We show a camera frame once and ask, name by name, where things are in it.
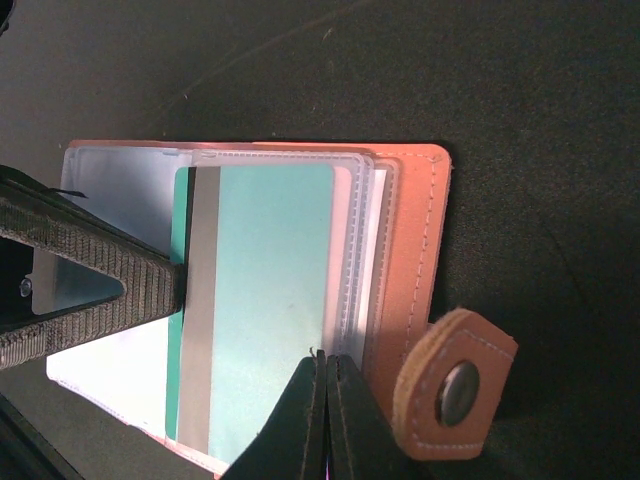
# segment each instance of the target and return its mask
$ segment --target leather tab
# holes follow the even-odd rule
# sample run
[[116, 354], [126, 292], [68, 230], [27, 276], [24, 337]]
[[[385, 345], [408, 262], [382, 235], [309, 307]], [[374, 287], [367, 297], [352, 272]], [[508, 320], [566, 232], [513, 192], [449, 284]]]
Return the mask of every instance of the leather tab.
[[[407, 356], [393, 397], [393, 432], [416, 460], [464, 460], [480, 454], [509, 374], [517, 343], [477, 313], [462, 308], [440, 319]], [[448, 427], [439, 396], [462, 362], [478, 369], [480, 383], [466, 417]]]

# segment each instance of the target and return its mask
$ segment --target clip jaw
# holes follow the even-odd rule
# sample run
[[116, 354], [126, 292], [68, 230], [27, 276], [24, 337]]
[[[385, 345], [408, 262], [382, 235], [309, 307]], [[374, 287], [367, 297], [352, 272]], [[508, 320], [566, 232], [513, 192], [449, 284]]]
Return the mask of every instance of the clip jaw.
[[14, 0], [0, 0], [0, 35], [9, 29], [9, 17], [16, 7]]
[[[123, 289], [119, 296], [45, 315], [34, 315], [19, 300], [11, 302], [9, 312], [0, 312], [5, 317], [0, 369], [167, 317], [182, 307], [183, 265], [172, 264], [162, 253], [9, 167], [0, 167], [0, 237], [107, 275]], [[7, 278], [16, 274], [23, 272], [1, 273]], [[19, 281], [15, 288], [19, 291]]]

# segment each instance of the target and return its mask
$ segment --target leather strap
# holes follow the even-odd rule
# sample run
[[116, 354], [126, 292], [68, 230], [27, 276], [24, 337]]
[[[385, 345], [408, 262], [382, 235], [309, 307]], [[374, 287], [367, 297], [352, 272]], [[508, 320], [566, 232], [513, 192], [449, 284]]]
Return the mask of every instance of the leather strap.
[[82, 140], [71, 147], [117, 145], [190, 149], [241, 149], [358, 152], [376, 165], [397, 165], [394, 215], [385, 225], [389, 242], [386, 281], [365, 340], [362, 372], [376, 401], [391, 421], [393, 388], [409, 351], [428, 328], [445, 207], [451, 157], [433, 144], [371, 143], [177, 143], [155, 141]]
[[[429, 329], [407, 356], [393, 398], [393, 432], [416, 460], [476, 457], [489, 432], [516, 354], [515, 341], [479, 314], [456, 309]], [[477, 396], [455, 426], [440, 421], [443, 382], [462, 362], [479, 372]]]

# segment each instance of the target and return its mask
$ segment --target dark fabric surface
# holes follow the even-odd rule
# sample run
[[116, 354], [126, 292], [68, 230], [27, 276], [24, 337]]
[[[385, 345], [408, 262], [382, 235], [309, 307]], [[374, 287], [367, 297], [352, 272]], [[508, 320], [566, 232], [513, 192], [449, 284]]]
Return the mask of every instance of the dark fabric surface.
[[[638, 2], [141, 5], [21, 2], [4, 163], [53, 185], [72, 138], [439, 142], [455, 170], [432, 315], [476, 309], [520, 351], [483, 456], [434, 472], [640, 475]], [[87, 478], [196, 478], [42, 364], [0, 390]]]

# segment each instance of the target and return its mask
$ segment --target gray stripe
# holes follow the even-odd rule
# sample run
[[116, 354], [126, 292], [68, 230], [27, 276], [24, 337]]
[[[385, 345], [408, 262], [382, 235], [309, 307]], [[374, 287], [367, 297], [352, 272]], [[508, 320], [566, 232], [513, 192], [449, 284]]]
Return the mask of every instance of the gray stripe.
[[196, 169], [182, 331], [178, 442], [209, 453], [220, 168]]

